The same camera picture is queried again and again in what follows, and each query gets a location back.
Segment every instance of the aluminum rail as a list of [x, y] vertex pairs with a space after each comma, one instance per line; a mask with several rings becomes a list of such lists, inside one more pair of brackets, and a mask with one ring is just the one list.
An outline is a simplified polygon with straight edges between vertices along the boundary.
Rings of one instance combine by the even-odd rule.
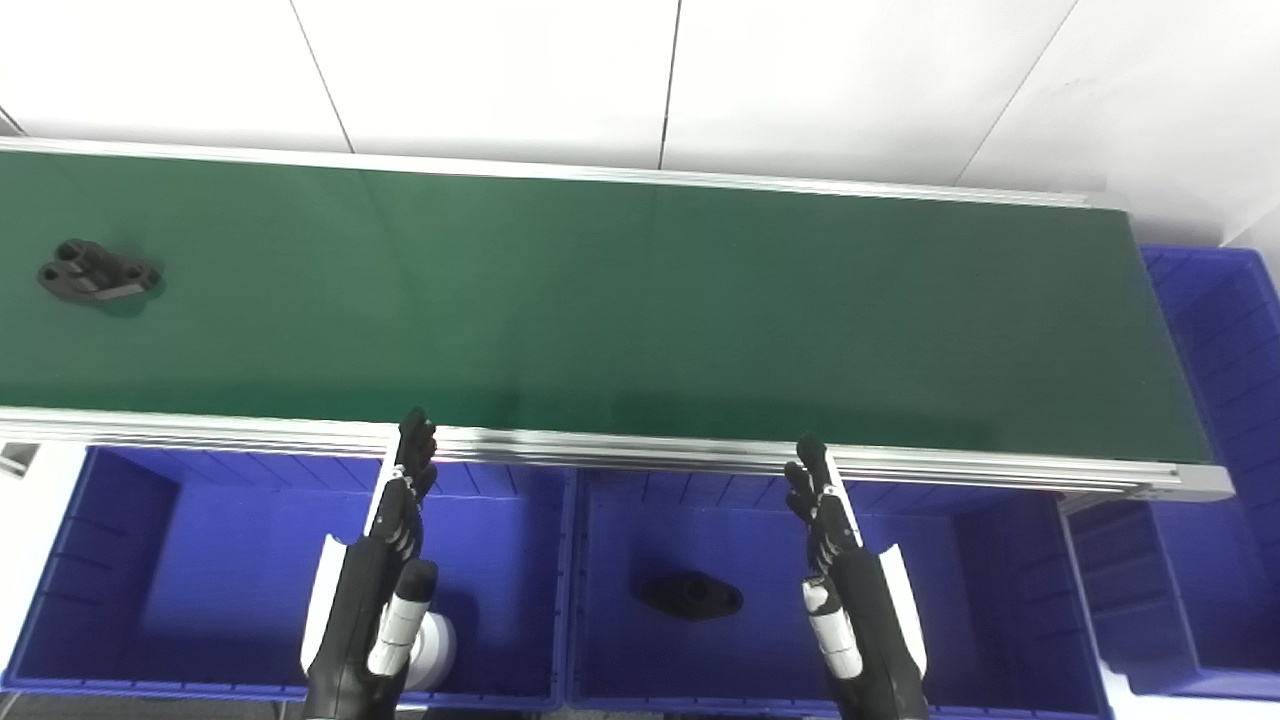
[[[380, 459], [397, 437], [394, 423], [0, 407], [0, 438], [14, 442], [69, 441]], [[436, 457], [445, 462], [754, 475], [777, 475], [795, 452], [794, 445], [786, 441], [448, 425], [436, 430]], [[833, 445], [831, 448], [846, 480], [1057, 491], [1068, 493], [1066, 509], [1094, 502], [1083, 496], [1212, 501], [1234, 495], [1226, 470], [1213, 465], [859, 445]]]

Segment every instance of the blue plastic bin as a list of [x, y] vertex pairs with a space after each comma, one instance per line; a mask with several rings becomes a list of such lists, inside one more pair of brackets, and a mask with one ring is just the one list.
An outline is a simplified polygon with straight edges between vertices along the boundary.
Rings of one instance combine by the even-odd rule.
[[[433, 706], [562, 702], [573, 470], [440, 464], [424, 555], [458, 655]], [[297, 701], [320, 548], [358, 537], [378, 462], [96, 448], [5, 684]]]
[[1098, 646], [1135, 693], [1280, 700], [1280, 302], [1251, 250], [1142, 252], [1238, 496], [1071, 518]]
[[[863, 536], [902, 547], [934, 717], [1105, 717], [1066, 534], [1050, 493], [850, 484]], [[835, 716], [800, 597], [804, 530], [781, 478], [582, 470], [568, 703]], [[701, 570], [742, 609], [690, 623], [635, 588]]]

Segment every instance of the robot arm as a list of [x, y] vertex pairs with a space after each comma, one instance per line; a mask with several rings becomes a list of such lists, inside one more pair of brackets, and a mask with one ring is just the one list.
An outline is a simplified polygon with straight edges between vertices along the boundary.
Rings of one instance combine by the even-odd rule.
[[[401, 423], [396, 465], [365, 534], [349, 547], [326, 541], [303, 641], [305, 717], [393, 719], [421, 630], [448, 633], [447, 623], [424, 624], [438, 569], [419, 557], [422, 498], [435, 483], [434, 432], [435, 425], [415, 407]], [[435, 641], [438, 647], [449, 644], [449, 638]]]
[[801, 587], [809, 624], [844, 720], [925, 720], [919, 614], [897, 546], [863, 546], [840, 470], [824, 445], [804, 437], [804, 468], [787, 462], [787, 506], [809, 528], [814, 575]]

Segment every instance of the floor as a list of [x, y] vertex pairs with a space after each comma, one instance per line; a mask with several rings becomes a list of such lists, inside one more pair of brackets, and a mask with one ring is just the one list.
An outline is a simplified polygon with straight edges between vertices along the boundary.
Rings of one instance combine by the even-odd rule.
[[[142, 700], [129, 697], [3, 696], [0, 720], [302, 720], [302, 703], [223, 702], [201, 700]], [[419, 720], [421, 710], [406, 710], [397, 720]], [[662, 720], [639, 712], [557, 710], [540, 720]]]

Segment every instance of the black mechanical part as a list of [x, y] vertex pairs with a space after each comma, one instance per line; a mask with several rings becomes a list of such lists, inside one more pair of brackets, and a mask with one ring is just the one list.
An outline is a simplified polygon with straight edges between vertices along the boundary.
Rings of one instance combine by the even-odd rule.
[[742, 591], [705, 573], [676, 573], [644, 583], [640, 601], [681, 620], [726, 618], [742, 609]]
[[63, 300], [97, 304], [151, 290], [160, 282], [160, 270], [96, 242], [68, 240], [54, 249], [54, 261], [41, 266], [36, 279]]

